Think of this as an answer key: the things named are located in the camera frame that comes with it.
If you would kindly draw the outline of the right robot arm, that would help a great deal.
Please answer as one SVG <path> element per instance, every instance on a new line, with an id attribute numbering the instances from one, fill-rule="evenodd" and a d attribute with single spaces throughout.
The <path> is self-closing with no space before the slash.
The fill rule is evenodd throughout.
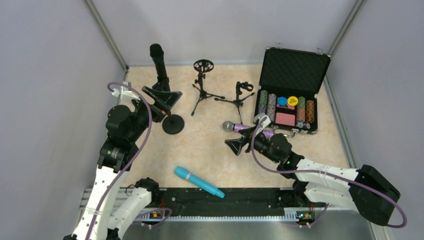
<path id="1" fill-rule="evenodd" d="M 398 201 L 400 192 L 376 168 L 364 164 L 361 168 L 342 168 L 319 163 L 292 150 L 292 145 L 282 133 L 267 130 L 271 123 L 264 113 L 255 117 L 255 126 L 224 121 L 226 132 L 240 134 L 227 139 L 225 144 L 239 156 L 244 147 L 276 163 L 275 173 L 294 180 L 295 199 L 307 203 L 325 203 L 359 213 L 369 222 L 385 227 L 395 210 L 402 212 Z"/>

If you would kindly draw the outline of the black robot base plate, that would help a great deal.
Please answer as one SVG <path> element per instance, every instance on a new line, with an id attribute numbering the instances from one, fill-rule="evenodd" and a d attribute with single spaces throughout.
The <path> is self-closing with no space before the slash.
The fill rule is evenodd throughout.
<path id="1" fill-rule="evenodd" d="M 312 203 L 291 188 L 223 188 L 224 198 L 213 196 L 198 187 L 158 188 L 151 203 L 143 209 L 158 216 L 265 216 L 288 210 L 314 214 L 323 203 Z"/>

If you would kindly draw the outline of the black round-base mic stand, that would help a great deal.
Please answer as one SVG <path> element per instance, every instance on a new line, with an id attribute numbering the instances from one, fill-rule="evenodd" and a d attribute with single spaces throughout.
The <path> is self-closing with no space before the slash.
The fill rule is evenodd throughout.
<path id="1" fill-rule="evenodd" d="M 172 109 L 170 111 L 166 111 L 166 117 L 161 123 L 163 131 L 169 135 L 176 135 L 180 133 L 185 126 L 184 119 L 180 115 L 173 114 Z"/>

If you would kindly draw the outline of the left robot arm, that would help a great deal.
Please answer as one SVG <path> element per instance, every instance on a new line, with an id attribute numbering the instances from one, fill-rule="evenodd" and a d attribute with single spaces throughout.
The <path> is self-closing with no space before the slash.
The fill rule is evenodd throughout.
<path id="1" fill-rule="evenodd" d="M 153 123 L 171 115 L 183 95 L 164 90 L 160 83 L 143 86 L 142 92 L 154 100 L 149 104 L 141 92 L 123 82 L 110 82 L 107 89 L 115 97 L 130 98 L 135 109 L 116 105 L 107 114 L 107 139 L 99 151 L 95 180 L 82 216 L 65 240 L 121 240 L 128 228 L 159 194 L 159 184 L 147 177 L 139 180 L 134 192 L 113 210 L 123 180 L 150 136 Z"/>

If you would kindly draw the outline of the black tripod shock-mount stand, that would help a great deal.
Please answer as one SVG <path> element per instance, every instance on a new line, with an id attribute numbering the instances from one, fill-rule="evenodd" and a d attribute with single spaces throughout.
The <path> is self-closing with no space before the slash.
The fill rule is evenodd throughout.
<path id="1" fill-rule="evenodd" d="M 197 72 L 197 79 L 194 80 L 194 84 L 192 84 L 192 86 L 199 91 L 199 96 L 191 112 L 191 116 L 195 115 L 195 111 L 199 103 L 203 100 L 206 100 L 211 97 L 218 98 L 218 100 L 226 99 L 224 96 L 209 93 L 204 89 L 204 80 L 206 79 L 206 73 L 211 72 L 214 69 L 214 66 L 214 63 L 208 59 L 199 59 L 193 63 L 193 68 Z"/>

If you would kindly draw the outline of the black microphone orange end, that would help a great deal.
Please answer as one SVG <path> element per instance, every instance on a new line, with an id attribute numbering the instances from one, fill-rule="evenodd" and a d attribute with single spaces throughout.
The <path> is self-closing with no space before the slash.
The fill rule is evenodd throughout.
<path id="1" fill-rule="evenodd" d="M 164 51 L 161 45 L 158 43 L 153 43 L 149 47 L 149 51 L 157 74 L 157 83 L 153 86 L 153 88 L 159 91 L 170 92 L 170 80 L 166 71 L 166 66 L 164 62 Z"/>

